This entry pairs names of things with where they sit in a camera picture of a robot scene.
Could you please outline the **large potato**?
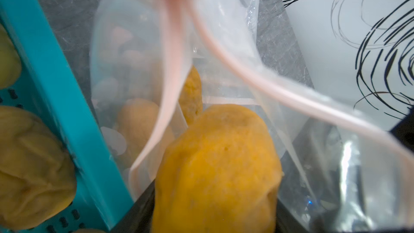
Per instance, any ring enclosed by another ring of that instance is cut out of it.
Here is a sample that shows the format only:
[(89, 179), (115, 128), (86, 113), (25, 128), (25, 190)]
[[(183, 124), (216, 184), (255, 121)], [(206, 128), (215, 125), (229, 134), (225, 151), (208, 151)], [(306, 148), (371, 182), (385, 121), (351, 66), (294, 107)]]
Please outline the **large potato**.
[[(125, 168), (129, 168), (133, 164), (151, 137), (158, 112), (159, 106), (156, 103), (141, 98), (127, 101), (120, 110), (117, 117), (118, 132), (125, 138), (127, 148), (125, 153), (118, 157), (118, 160)], [(144, 169), (151, 181), (156, 177), (166, 148), (174, 140), (174, 133), (168, 126), (157, 147), (147, 156), (148, 163)]]

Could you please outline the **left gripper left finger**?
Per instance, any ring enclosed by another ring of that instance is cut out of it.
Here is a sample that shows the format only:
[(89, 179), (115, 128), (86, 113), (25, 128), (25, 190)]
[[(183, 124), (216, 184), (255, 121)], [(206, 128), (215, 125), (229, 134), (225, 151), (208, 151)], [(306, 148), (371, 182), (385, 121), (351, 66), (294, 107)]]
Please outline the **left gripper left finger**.
[(150, 233), (155, 206), (155, 181), (138, 198), (111, 233)]

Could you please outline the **clear zipper bag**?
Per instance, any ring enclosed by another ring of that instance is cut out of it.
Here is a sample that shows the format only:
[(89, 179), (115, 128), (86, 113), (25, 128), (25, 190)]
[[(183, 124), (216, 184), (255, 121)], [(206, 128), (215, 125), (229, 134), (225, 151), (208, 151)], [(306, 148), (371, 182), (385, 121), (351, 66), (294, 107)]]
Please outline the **clear zipper bag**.
[(142, 0), (101, 0), (91, 46), (92, 101), (107, 144), (129, 147), (115, 115), (135, 98), (158, 113), (149, 138), (120, 165), (134, 200), (154, 193), (162, 140), (188, 129), (179, 91), (195, 67), (202, 99), (247, 107), (283, 153), (278, 201), (307, 232), (381, 233), (414, 229), (414, 162), (394, 137), (260, 60), (240, 0), (184, 1), (156, 10)]

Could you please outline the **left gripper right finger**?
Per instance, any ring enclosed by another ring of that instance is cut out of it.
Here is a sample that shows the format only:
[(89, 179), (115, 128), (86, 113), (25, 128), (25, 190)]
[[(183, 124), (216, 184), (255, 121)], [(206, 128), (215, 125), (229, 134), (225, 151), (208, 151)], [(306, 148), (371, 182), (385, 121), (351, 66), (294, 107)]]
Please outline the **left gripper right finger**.
[(275, 233), (308, 233), (309, 212), (303, 205), (278, 198)]

